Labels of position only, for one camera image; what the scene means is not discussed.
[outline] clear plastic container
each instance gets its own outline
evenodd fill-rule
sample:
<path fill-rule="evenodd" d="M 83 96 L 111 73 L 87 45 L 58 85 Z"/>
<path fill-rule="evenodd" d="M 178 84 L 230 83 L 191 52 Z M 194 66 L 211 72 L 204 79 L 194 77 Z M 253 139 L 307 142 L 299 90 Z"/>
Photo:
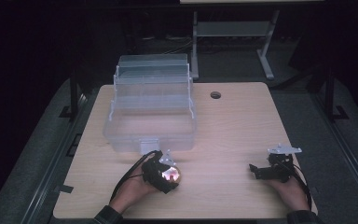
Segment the clear plastic container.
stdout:
<path fill-rule="evenodd" d="M 103 135 L 116 151 L 190 150 L 197 130 L 185 54 L 121 56 Z"/>

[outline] person's right hand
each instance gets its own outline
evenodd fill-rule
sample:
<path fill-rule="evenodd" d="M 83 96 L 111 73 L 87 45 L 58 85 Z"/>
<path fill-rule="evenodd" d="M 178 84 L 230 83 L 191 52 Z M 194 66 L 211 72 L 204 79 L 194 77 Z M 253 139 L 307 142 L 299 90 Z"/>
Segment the person's right hand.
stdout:
<path fill-rule="evenodd" d="M 146 195 L 158 192 L 158 189 L 146 183 L 142 178 L 142 164 L 132 172 L 118 190 L 117 195 L 109 205 L 120 214 L 123 214 L 130 206 L 140 202 Z"/>
<path fill-rule="evenodd" d="M 307 196 L 293 176 L 285 183 L 279 180 L 265 180 L 265 182 L 278 191 L 283 202 L 293 211 L 310 210 L 307 203 Z"/>

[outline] round hole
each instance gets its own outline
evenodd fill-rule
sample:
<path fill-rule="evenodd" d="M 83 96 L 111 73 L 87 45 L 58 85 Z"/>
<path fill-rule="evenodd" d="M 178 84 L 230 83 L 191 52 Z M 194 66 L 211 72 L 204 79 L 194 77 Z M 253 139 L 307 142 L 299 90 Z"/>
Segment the round hole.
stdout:
<path fill-rule="evenodd" d="M 220 94 L 220 92 L 218 91 L 213 91 L 211 92 L 211 97 L 214 99 L 220 99 L 220 97 L 222 97 L 222 94 Z"/>

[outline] sleeve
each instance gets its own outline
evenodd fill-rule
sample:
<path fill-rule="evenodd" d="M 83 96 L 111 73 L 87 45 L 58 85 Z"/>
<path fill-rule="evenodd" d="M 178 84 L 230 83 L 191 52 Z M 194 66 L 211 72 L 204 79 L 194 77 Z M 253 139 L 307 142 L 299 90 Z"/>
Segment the sleeve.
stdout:
<path fill-rule="evenodd" d="M 110 206 L 105 206 L 90 224 L 118 224 L 123 216 Z"/>
<path fill-rule="evenodd" d="M 307 210 L 295 211 L 287 214 L 288 224 L 323 224 L 315 213 Z"/>

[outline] wooden table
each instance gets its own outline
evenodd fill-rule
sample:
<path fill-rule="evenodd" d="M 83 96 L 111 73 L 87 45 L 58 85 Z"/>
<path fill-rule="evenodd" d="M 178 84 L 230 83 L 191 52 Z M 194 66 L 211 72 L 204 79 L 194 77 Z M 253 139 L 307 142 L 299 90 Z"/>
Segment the wooden table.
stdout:
<path fill-rule="evenodd" d="M 212 91 L 222 97 L 211 98 Z M 113 95 L 113 86 L 101 87 L 64 183 L 73 191 L 61 192 L 56 218 L 94 217 L 108 204 L 118 180 L 141 157 L 137 152 L 115 152 L 103 137 Z M 268 87 L 264 83 L 195 83 L 193 97 L 198 116 L 195 146 L 172 152 L 182 182 L 168 194 L 147 196 L 124 217 L 285 217 L 288 208 L 277 193 L 249 170 L 249 163 L 269 166 L 269 147 L 290 145 Z"/>

